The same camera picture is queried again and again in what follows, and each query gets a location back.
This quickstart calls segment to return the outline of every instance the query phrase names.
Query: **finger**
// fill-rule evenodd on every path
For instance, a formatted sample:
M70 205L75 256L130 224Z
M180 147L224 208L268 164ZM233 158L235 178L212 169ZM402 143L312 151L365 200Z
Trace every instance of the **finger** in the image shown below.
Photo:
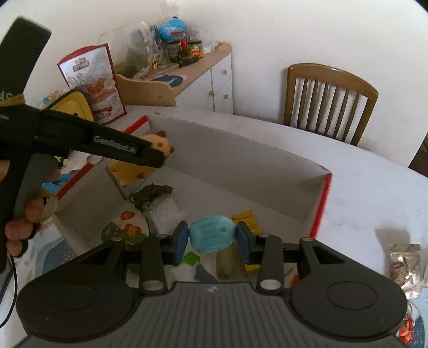
M47 183L51 183L52 181L58 180L60 177L61 172L58 169L55 169L51 175L48 176L46 179Z
M6 248L11 256L18 256L22 251L22 242L20 240L8 240Z
M25 207L25 216L30 222L36 222L40 218L45 210L45 201L42 197L29 201Z
M27 220L12 220L4 227L7 239L20 240L27 239L33 233L33 224Z
M6 177L9 170L10 161L8 159L0 160L0 182Z

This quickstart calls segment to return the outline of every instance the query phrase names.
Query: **wall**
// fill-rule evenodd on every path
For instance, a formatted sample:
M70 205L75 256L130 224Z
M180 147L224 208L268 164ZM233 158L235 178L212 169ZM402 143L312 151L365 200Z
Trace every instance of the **wall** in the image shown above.
M53 31L30 78L35 105L65 87L56 63L99 33L139 19L160 22L161 0L9 0L0 37L18 15ZM360 146L407 166L428 130L428 14L414 0L179 0L180 16L232 44L235 113L282 122L285 68L317 62L379 91Z
M335 66L379 92L359 145L409 165L428 130L428 14L414 0L179 4L184 20L231 43L236 114L281 123L284 69L303 62Z
M0 40L19 15L52 31L25 89L33 106L49 92L67 87L56 66L64 56L95 45L107 30L139 20L162 21L159 0L8 0L0 8Z

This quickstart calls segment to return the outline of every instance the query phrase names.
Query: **yellow stuffed toy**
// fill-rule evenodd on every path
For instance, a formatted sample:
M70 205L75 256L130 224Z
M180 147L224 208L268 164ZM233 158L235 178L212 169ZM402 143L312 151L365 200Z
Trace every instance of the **yellow stuffed toy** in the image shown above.
M162 151L165 158L174 152L165 131L143 135L140 138L151 142L152 148ZM115 159L110 160L108 168L121 187L128 187L139 179L147 179L156 170L156 168L142 167Z

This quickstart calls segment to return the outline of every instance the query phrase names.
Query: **cabinet drawer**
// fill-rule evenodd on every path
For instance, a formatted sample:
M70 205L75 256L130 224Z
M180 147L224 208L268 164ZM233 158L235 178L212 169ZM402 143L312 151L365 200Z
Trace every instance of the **cabinet drawer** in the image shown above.
M214 110L224 114L233 114L232 77L214 93Z
M176 97L175 104L178 108L213 111L211 91L211 70L208 70Z
M220 62L214 65L211 70L213 73L213 91L218 91L224 83L232 76L232 55L224 57Z

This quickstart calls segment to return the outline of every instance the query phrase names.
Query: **chair backrest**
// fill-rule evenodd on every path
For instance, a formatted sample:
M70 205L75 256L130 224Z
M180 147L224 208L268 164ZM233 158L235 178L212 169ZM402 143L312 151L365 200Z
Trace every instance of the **chair backrest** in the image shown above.
M355 111L357 109L358 100L360 99L360 96L365 96L367 98L366 105L364 106L364 109L361 113L361 118L358 122L354 135L350 142L351 145L357 145L360 141L361 136L363 135L364 129L366 128L373 108L375 107L378 96L377 90L375 90L375 88L371 84L359 78L358 76L355 76L349 72L340 69L332 68L331 66L313 63L301 63L291 65L288 68L287 72L287 91L285 95L284 124L286 126L291 126L292 123L293 104L295 99L294 94L296 90L296 80L298 78L302 78L304 79L304 81L302 94L300 97L299 109L297 112L297 128L300 128L300 126L302 126L301 123L306 105L305 103L308 89L308 80L314 80L305 129L307 131L314 131L315 133L319 133L320 125L325 119L325 115L327 115L326 126L323 132L323 135L325 136L328 136L328 132L333 119L333 114L335 113L339 92L341 89L345 90L345 95L343 97L342 105L340 107L339 115L337 117L336 125L334 127L333 138L335 139L337 137L343 120L346 104L348 102L349 92L354 91L356 93L343 135L341 139L338 139L341 141L345 141L349 130L351 129L352 121L354 120ZM322 91L321 103L319 106L318 115L314 117L317 103L318 86L322 83L325 84L324 89ZM332 90L333 88L333 98L331 99L330 107L327 108L329 94L331 93L329 92L329 90ZM315 130L311 130L311 124L314 119L316 119Z

